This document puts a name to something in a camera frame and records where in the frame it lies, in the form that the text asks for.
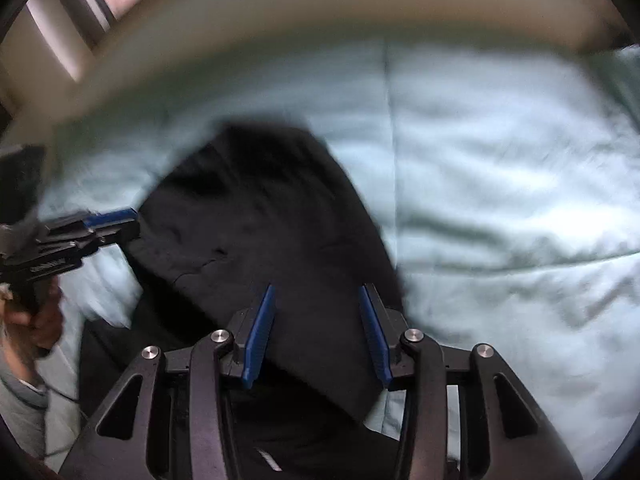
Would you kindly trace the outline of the grey sleeved left forearm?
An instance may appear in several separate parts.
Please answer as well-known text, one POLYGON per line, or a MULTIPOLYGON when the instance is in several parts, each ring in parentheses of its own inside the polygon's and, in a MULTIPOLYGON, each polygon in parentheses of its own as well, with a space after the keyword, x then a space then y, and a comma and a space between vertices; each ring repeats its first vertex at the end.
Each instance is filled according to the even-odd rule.
POLYGON ((36 460, 47 452, 49 389, 37 370, 37 356, 1 329, 1 416, 17 444, 36 460))

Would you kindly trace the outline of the person's left hand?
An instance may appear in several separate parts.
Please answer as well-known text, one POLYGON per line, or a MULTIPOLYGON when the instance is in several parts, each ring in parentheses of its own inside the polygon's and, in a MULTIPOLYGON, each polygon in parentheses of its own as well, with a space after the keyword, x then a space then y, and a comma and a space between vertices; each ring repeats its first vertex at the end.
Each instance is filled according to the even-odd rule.
POLYGON ((47 356, 60 340, 64 318, 60 303, 62 290, 58 280, 36 284, 36 305, 25 307, 17 292, 2 292, 2 322, 9 348, 22 361, 47 356))

